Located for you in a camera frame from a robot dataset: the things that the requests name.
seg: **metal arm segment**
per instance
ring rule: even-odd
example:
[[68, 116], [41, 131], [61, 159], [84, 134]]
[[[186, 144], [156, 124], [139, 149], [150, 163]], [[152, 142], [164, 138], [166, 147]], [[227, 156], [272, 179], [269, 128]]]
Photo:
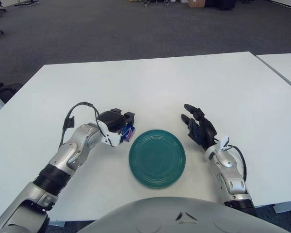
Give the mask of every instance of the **metal arm segment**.
[[49, 222], [46, 211], [52, 209], [61, 190], [102, 138], [94, 123], [78, 127], [38, 177], [28, 183], [0, 216], [0, 233], [44, 232]]

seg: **small blue package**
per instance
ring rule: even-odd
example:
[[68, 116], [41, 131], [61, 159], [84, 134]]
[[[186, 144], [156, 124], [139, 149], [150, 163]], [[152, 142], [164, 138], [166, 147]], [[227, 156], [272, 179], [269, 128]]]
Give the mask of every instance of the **small blue package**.
[[131, 137], [133, 136], [135, 132], [135, 127], [127, 124], [123, 129], [122, 129], [122, 138], [129, 142], [129, 140], [131, 139]]

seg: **white table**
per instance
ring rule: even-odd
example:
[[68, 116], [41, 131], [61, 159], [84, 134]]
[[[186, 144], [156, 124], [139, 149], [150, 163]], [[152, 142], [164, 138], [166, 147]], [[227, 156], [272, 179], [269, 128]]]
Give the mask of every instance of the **white table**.
[[[43, 66], [0, 110], [0, 214], [55, 154], [65, 115], [80, 101], [100, 112], [134, 112], [133, 140], [151, 129], [173, 133], [184, 146], [186, 167], [172, 186], [150, 189], [129, 169], [133, 140], [117, 148], [99, 144], [49, 212], [52, 221], [97, 219], [156, 196], [218, 201], [203, 150], [181, 121], [185, 103], [200, 107], [242, 150], [256, 206], [291, 201], [291, 87], [254, 55], [240, 52]], [[76, 126], [94, 117], [88, 108], [73, 115]]]
[[291, 85], [291, 53], [257, 55], [257, 57]]

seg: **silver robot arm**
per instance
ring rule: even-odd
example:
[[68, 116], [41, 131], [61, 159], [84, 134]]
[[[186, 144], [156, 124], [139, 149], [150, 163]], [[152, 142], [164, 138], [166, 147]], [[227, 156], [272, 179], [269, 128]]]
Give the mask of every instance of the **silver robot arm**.
[[37, 178], [27, 184], [0, 216], [0, 233], [43, 233], [61, 190], [99, 142], [117, 146], [121, 134], [108, 131], [102, 121], [78, 127]]
[[206, 150], [205, 158], [210, 162], [210, 169], [217, 180], [221, 203], [256, 216], [244, 177], [239, 173], [237, 162], [229, 152], [232, 147], [227, 145], [228, 136], [217, 134], [214, 141], [216, 144]]
[[242, 176], [237, 169], [234, 156], [229, 152], [229, 149], [237, 147], [228, 145], [228, 136], [218, 134], [199, 108], [189, 104], [185, 104], [184, 108], [194, 117], [189, 118], [184, 114], [181, 115], [183, 122], [190, 130], [188, 136], [205, 150], [205, 157], [210, 162], [211, 171], [218, 181], [222, 204], [256, 216], [251, 196], [245, 185], [245, 164], [245, 172]]

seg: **robot finger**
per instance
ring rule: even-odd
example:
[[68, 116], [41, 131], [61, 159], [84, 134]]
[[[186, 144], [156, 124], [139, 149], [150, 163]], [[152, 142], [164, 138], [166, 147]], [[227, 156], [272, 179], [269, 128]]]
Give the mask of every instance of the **robot finger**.
[[200, 108], [195, 108], [194, 106], [187, 103], [184, 105], [184, 108], [193, 114], [195, 120], [200, 121], [205, 119], [205, 114], [202, 112], [202, 110], [200, 110]]

